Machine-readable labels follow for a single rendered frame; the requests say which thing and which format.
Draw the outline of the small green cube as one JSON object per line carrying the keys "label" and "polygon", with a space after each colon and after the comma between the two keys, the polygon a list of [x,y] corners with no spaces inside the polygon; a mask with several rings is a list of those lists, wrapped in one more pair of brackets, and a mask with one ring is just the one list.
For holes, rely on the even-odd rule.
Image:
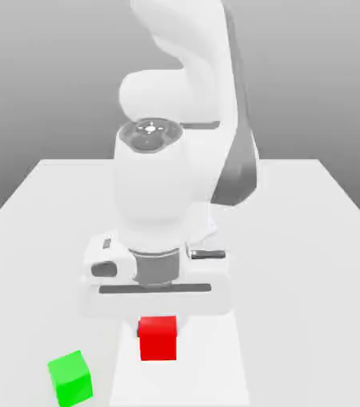
{"label": "small green cube", "polygon": [[72,407],[94,397],[91,372],[81,351],[53,359],[47,367],[59,407]]}

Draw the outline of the small red cube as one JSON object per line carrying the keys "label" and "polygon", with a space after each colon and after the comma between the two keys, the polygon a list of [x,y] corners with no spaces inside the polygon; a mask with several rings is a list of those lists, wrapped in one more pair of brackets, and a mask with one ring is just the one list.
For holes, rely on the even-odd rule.
{"label": "small red cube", "polygon": [[175,316],[144,316],[138,321],[141,361],[176,360],[177,321]]}

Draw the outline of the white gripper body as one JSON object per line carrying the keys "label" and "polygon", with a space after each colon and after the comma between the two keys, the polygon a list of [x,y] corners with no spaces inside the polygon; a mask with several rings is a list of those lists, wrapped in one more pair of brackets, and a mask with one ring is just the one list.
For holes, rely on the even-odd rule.
{"label": "white gripper body", "polygon": [[129,254],[84,262],[77,281],[91,316],[209,316],[231,308],[225,254]]}

